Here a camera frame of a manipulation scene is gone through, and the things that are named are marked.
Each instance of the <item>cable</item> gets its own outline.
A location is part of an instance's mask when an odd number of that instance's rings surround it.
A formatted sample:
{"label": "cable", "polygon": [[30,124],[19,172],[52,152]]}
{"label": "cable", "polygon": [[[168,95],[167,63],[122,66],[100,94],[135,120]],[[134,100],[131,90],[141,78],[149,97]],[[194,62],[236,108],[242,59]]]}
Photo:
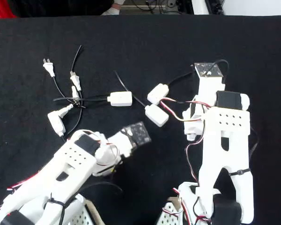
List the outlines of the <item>cable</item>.
{"label": "cable", "polygon": [[187,77],[188,75],[192,75],[192,71],[187,72],[187,73],[185,73],[185,74],[183,74],[183,75],[180,75],[180,76],[175,77],[173,80],[171,80],[170,82],[168,82],[167,85],[168,85],[168,86],[171,86],[173,83],[179,81],[179,80],[182,79],[182,78]]}
{"label": "cable", "polygon": [[204,103],[204,102],[200,102],[200,101],[178,102],[178,101],[176,101],[176,100],[174,100],[174,99],[172,99],[172,98],[169,98],[169,97],[166,97],[166,98],[164,97],[164,98],[162,98],[162,99],[160,100],[160,104],[163,106],[163,108],[165,108],[167,111],[169,111],[177,120],[179,120],[179,121],[181,121],[181,122],[199,121],[199,120],[201,120],[201,117],[198,117],[198,118],[193,119],[193,120],[185,120],[185,119],[182,119],[182,118],[178,117],[178,116],[176,115],[176,113],[175,113],[170,107],[168,107],[168,106],[163,102],[163,100],[173,101],[173,102],[177,102],[177,103],[194,103],[194,104],[200,104],[200,105],[206,106],[207,108],[210,108],[210,107],[211,107],[210,105],[208,105],[208,104],[206,104],[206,103]]}
{"label": "cable", "polygon": [[[123,83],[122,79],[120,78],[120,76],[118,75],[117,71],[114,70],[114,73],[116,74],[118,80],[120,81],[120,83],[121,83],[121,85],[124,87],[124,89],[125,89],[126,91],[130,91],[130,90],[124,85],[124,83]],[[132,97],[133,97],[136,101],[138,101],[143,107],[146,107],[146,105],[145,105],[142,101],[140,101],[134,94],[132,94]]]}
{"label": "cable", "polygon": [[53,99],[53,102],[61,101],[61,100],[79,100],[79,101],[86,101],[86,102],[100,102],[100,101],[107,101],[107,98],[80,98],[80,97],[59,97]]}
{"label": "cable", "polygon": [[75,57],[74,57],[74,59],[73,59],[73,63],[72,63],[71,70],[70,70],[70,71],[72,71],[72,72],[74,72],[74,66],[75,66],[75,63],[76,63],[76,60],[77,60],[77,56],[78,56],[78,54],[79,54],[79,51],[80,51],[81,47],[82,47],[82,45],[79,46],[79,48],[78,48],[78,50],[77,50],[77,52],[76,52],[76,55],[75,55]]}
{"label": "cable", "polygon": [[57,84],[56,78],[53,77],[53,80],[54,80],[55,86],[56,86],[57,90],[59,91],[60,95],[65,98],[66,96],[65,96],[65,95],[62,93],[62,91],[60,90],[60,88],[59,88],[59,86],[58,86],[58,84]]}
{"label": "cable", "polygon": [[253,133],[255,134],[257,140],[256,140],[256,143],[249,149],[249,162],[251,160],[251,157],[252,157],[254,151],[256,150],[256,148],[259,144],[259,137],[258,137],[256,130],[254,130],[254,128],[252,126],[250,126],[250,128],[251,128],[251,131],[253,131]]}
{"label": "cable", "polygon": [[226,65],[227,65],[226,75],[223,77],[223,83],[225,83],[226,78],[227,78],[228,73],[229,73],[229,63],[228,63],[227,60],[217,60],[217,61],[215,61],[215,62],[210,66],[210,68],[205,72],[205,76],[207,76],[207,73],[208,73],[215,65],[217,65],[217,64],[220,63],[220,62],[224,62],[224,63],[226,63]]}
{"label": "cable", "polygon": [[157,7],[157,1],[158,1],[158,0],[154,0],[154,1],[155,1],[155,6],[154,6],[154,8],[149,7],[149,9],[144,9],[144,8],[139,7],[139,6],[135,3],[134,0],[131,0],[131,2],[132,2],[138,9],[140,9],[141,11],[145,11],[145,12],[152,11],[152,10],[154,10],[154,9]]}
{"label": "cable", "polygon": [[[80,100],[81,100],[81,105],[82,105],[83,104],[82,92],[79,91],[78,94],[79,94],[79,97],[80,97]],[[75,123],[73,128],[69,132],[67,132],[66,136],[68,136],[70,133],[72,133],[76,129],[76,127],[78,126],[78,124],[79,124],[79,122],[81,120],[81,117],[82,117],[82,108],[80,109],[80,113],[79,113],[79,117],[78,117],[77,122]]]}

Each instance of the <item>hole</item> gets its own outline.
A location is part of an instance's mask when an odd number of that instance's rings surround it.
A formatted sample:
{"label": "hole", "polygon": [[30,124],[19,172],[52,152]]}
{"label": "hole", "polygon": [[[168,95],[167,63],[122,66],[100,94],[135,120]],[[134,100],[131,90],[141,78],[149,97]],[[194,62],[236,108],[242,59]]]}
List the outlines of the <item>hole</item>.
{"label": "hole", "polygon": [[225,151],[229,151],[229,138],[222,137],[221,138],[221,146]]}
{"label": "hole", "polygon": [[56,178],[57,181],[63,181],[65,180],[69,175],[65,172],[61,172],[61,174]]}

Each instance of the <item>wire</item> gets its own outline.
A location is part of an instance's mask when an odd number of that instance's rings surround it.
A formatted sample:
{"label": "wire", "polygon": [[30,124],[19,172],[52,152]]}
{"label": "wire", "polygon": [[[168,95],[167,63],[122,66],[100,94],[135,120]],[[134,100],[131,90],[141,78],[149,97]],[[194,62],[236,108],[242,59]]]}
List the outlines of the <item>wire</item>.
{"label": "wire", "polygon": [[195,181],[198,183],[198,186],[200,186],[200,184],[199,184],[199,179],[198,179],[198,177],[196,176],[195,172],[193,171],[192,164],[191,164],[191,162],[190,162],[190,160],[189,160],[189,157],[188,157],[188,149],[189,149],[189,147],[192,146],[192,145],[200,144],[200,143],[202,142],[202,140],[204,139],[204,133],[205,133],[205,120],[203,121],[203,131],[202,131],[201,137],[200,137],[196,142],[194,142],[194,143],[189,143],[189,144],[186,146],[186,148],[185,148],[186,160],[187,160],[187,163],[188,163],[189,168],[190,168],[190,170],[191,170],[191,175],[192,175],[192,177],[195,179]]}
{"label": "wire", "polygon": [[227,78],[227,75],[228,75],[228,73],[229,73],[229,62],[228,62],[227,60],[217,60],[217,61],[215,61],[215,62],[210,66],[210,68],[205,72],[205,76],[207,76],[207,73],[208,73],[215,65],[217,65],[218,63],[221,63],[221,62],[224,62],[224,63],[226,63],[226,65],[227,65],[227,68],[226,68],[226,75],[223,77],[223,83],[225,83],[226,78]]}
{"label": "wire", "polygon": [[62,93],[62,91],[60,90],[60,88],[59,88],[59,86],[58,86],[58,84],[57,84],[56,78],[53,77],[53,80],[54,80],[55,86],[56,86],[57,90],[59,91],[60,95],[65,98],[66,96],[65,96],[65,95]]}
{"label": "wire", "polygon": [[70,71],[72,71],[72,72],[74,72],[74,66],[75,66],[75,63],[76,63],[76,60],[77,60],[77,56],[78,56],[78,54],[79,54],[79,51],[80,51],[81,47],[82,47],[82,45],[79,46],[79,48],[78,48],[78,50],[77,50],[77,52],[76,52],[76,55],[75,55],[75,57],[74,57],[74,59],[73,59],[73,63],[72,63],[71,70],[70,70]]}
{"label": "wire", "polygon": [[252,126],[250,126],[250,128],[251,128],[251,131],[253,131],[253,133],[255,134],[257,140],[256,140],[255,144],[249,149],[249,162],[251,160],[251,157],[252,157],[254,151],[256,150],[256,148],[259,144],[259,137],[258,137],[256,130],[254,130],[254,128]]}
{"label": "wire", "polygon": [[107,98],[81,98],[81,97],[59,97],[53,99],[53,102],[61,101],[61,100],[79,100],[79,101],[86,101],[86,102],[100,102],[100,101],[107,101]]}
{"label": "wire", "polygon": [[173,83],[175,83],[175,82],[179,81],[180,79],[185,78],[185,77],[187,77],[188,75],[191,75],[191,74],[192,74],[192,71],[187,72],[187,73],[185,73],[183,75],[175,77],[173,80],[168,82],[168,86],[171,86]]}
{"label": "wire", "polygon": [[[79,97],[80,97],[81,105],[82,105],[82,104],[83,104],[82,92],[79,91],[79,92],[78,92],[78,95],[79,95]],[[69,132],[67,132],[67,136],[68,136],[70,133],[72,133],[72,132],[76,129],[76,127],[78,126],[78,124],[79,124],[79,122],[80,122],[80,120],[81,120],[81,117],[82,117],[82,108],[80,109],[80,113],[79,113],[79,117],[78,117],[77,122],[75,123],[75,125],[73,126],[73,128],[72,128]]]}
{"label": "wire", "polygon": [[138,9],[140,9],[141,11],[145,11],[145,12],[152,11],[152,10],[154,10],[154,9],[157,7],[157,1],[158,1],[158,0],[154,0],[154,1],[155,1],[155,6],[154,6],[154,8],[149,7],[149,9],[144,9],[144,8],[139,7],[139,6],[135,3],[134,0],[131,0],[131,2],[132,2]]}
{"label": "wire", "polygon": [[181,122],[199,121],[199,120],[201,120],[201,117],[198,117],[198,118],[193,119],[193,120],[189,120],[189,119],[185,120],[185,119],[182,119],[182,118],[178,117],[178,116],[176,115],[176,113],[175,113],[170,107],[168,107],[168,106],[163,102],[163,100],[173,101],[173,102],[177,102],[177,103],[194,103],[194,104],[200,104],[200,105],[206,106],[207,108],[210,108],[210,107],[211,107],[210,105],[208,105],[208,104],[206,104],[206,103],[204,103],[204,102],[200,102],[200,101],[185,101],[185,102],[181,102],[181,101],[176,101],[176,100],[174,100],[174,99],[172,99],[172,98],[169,98],[169,97],[166,97],[166,98],[164,97],[164,98],[162,98],[162,99],[160,100],[160,104],[161,104],[167,111],[169,111],[177,120],[179,120],[179,121],[181,121]]}
{"label": "wire", "polygon": [[[120,78],[120,76],[118,75],[118,73],[117,73],[116,70],[114,70],[114,73],[116,74],[118,80],[120,81],[120,83],[121,83],[121,85],[124,87],[124,89],[125,89],[126,91],[130,91],[130,90],[124,85],[122,79]],[[136,101],[138,101],[143,107],[146,107],[146,105],[145,105],[142,101],[140,101],[134,94],[132,94],[132,97],[133,97]]]}

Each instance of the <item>white power adapter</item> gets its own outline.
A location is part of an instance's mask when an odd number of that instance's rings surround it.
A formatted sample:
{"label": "white power adapter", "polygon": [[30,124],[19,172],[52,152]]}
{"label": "white power adapter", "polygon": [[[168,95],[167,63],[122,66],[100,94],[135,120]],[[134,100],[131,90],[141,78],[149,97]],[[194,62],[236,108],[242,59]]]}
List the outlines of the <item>white power adapter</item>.
{"label": "white power adapter", "polygon": [[65,126],[62,122],[62,118],[73,108],[72,104],[69,104],[68,106],[58,110],[58,111],[52,111],[48,113],[48,119],[51,123],[51,126],[56,134],[58,134],[59,137],[63,136],[66,132]]}
{"label": "white power adapter", "polygon": [[112,106],[131,106],[132,105],[132,93],[130,91],[118,91],[112,92],[107,97],[107,101]]}
{"label": "white power adapter", "polygon": [[160,128],[168,121],[169,115],[155,104],[145,107],[146,116]]}
{"label": "white power adapter", "polygon": [[166,84],[158,84],[148,93],[147,99],[152,104],[158,105],[163,97],[169,93],[169,87]]}

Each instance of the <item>white glove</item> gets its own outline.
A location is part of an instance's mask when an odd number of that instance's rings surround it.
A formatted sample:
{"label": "white glove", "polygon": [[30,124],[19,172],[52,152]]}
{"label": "white glove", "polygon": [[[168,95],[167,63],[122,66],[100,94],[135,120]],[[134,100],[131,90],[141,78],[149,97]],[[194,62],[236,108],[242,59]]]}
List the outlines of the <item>white glove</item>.
{"label": "white glove", "polygon": [[110,8],[102,13],[102,15],[119,15],[119,14],[120,14],[120,10],[116,8]]}

